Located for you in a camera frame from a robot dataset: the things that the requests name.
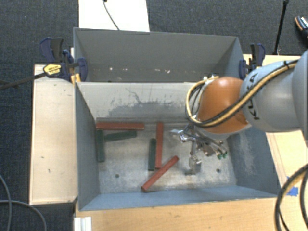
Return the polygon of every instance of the red wooden block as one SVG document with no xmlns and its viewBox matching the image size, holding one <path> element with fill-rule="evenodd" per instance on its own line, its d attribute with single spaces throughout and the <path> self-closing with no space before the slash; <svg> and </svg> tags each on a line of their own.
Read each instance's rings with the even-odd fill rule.
<svg viewBox="0 0 308 231">
<path fill-rule="evenodd" d="M 143 184 L 141 189 L 145 192 L 147 191 L 163 174 L 165 174 L 176 162 L 178 162 L 179 158 L 174 156 L 171 158 L 164 166 L 162 166 L 151 178 L 148 179 L 146 183 Z"/>
<path fill-rule="evenodd" d="M 144 130 L 143 123 L 98 122 L 96 129 L 102 130 Z"/>
<path fill-rule="evenodd" d="M 155 159 L 155 168 L 157 169 L 161 168 L 162 166 L 163 134 L 164 134 L 164 123 L 158 122 L 156 125 L 156 159 Z"/>
</svg>

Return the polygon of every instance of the blue clamp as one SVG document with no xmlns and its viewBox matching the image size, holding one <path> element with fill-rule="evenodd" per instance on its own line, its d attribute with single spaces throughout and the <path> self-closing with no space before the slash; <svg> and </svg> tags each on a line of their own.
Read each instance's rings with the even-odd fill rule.
<svg viewBox="0 0 308 231">
<path fill-rule="evenodd" d="M 252 51 L 252 58 L 249 58 L 249 65 L 244 59 L 240 60 L 239 63 L 239 77 L 245 79 L 246 76 L 258 66 L 262 66 L 265 58 L 265 48 L 262 44 L 250 44 Z"/>
<path fill-rule="evenodd" d="M 61 65 L 61 74 L 56 78 L 70 81 L 73 75 L 69 72 L 70 68 L 78 69 L 81 81 L 85 81 L 88 75 L 88 66 L 86 59 L 81 57 L 74 63 L 74 58 L 68 50 L 62 51 L 63 38 L 45 38 L 39 45 L 40 51 L 45 56 L 48 63 L 59 63 Z"/>
</svg>

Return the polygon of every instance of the clamp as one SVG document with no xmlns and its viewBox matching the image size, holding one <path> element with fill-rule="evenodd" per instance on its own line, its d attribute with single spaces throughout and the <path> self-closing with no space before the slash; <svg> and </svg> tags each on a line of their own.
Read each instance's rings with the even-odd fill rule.
<svg viewBox="0 0 308 231">
<path fill-rule="evenodd" d="M 46 76 L 70 81 L 71 76 L 74 75 L 73 69 L 75 69 L 75 72 L 79 73 L 81 81 L 85 81 L 88 75 L 86 59 L 84 57 L 78 58 L 77 63 L 75 63 L 70 52 L 62 50 L 62 43 L 63 38 L 45 38 L 39 45 L 40 51 L 47 62 L 58 66 L 58 68 L 54 67 L 52 71 L 50 71 L 50 67 L 44 68 Z"/>
<path fill-rule="evenodd" d="M 257 67 L 262 66 L 265 58 L 265 48 L 262 44 L 250 44 L 252 58 L 249 58 L 249 64 L 246 60 L 241 59 L 239 64 L 239 76 L 240 79 L 245 79 L 246 76 Z"/>
</svg>

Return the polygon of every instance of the gray box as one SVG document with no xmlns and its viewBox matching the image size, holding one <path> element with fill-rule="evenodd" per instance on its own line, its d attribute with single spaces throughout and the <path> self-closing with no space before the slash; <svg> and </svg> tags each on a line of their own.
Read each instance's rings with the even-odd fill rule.
<svg viewBox="0 0 308 231">
<path fill-rule="evenodd" d="M 76 126 L 80 210 L 182 205 L 275 197 L 280 189 L 265 133 L 250 128 L 225 141 L 229 157 L 198 156 L 202 171 L 187 176 L 190 142 L 170 134 L 187 123 L 184 101 L 204 75 L 238 76 L 243 58 L 236 37 L 74 29 L 75 58 L 86 57 L 88 82 L 77 83 Z M 96 121 L 143 122 L 136 138 L 107 142 L 98 163 Z M 149 141 L 163 122 L 163 164 L 180 160 L 152 187 L 140 187 Z"/>
</svg>

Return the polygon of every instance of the white cable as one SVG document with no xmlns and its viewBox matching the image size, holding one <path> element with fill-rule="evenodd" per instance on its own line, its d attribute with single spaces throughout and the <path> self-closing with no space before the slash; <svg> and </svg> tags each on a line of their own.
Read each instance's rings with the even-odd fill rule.
<svg viewBox="0 0 308 231">
<path fill-rule="evenodd" d="M 106 6 L 104 0 L 102 0 L 102 2 L 103 2 L 103 5 L 104 5 L 104 7 L 105 7 L 105 9 L 106 9 L 106 12 L 107 12 L 107 14 L 108 14 L 110 20 L 111 20 L 112 23 L 115 25 L 115 27 L 117 28 L 117 30 L 120 30 L 119 27 L 116 25 L 115 21 L 113 20 L 113 18 L 111 17 L 111 15 L 110 15 L 110 13 L 109 13 L 109 11 L 108 11 L 108 9 L 107 9 L 107 6 Z"/>
</svg>

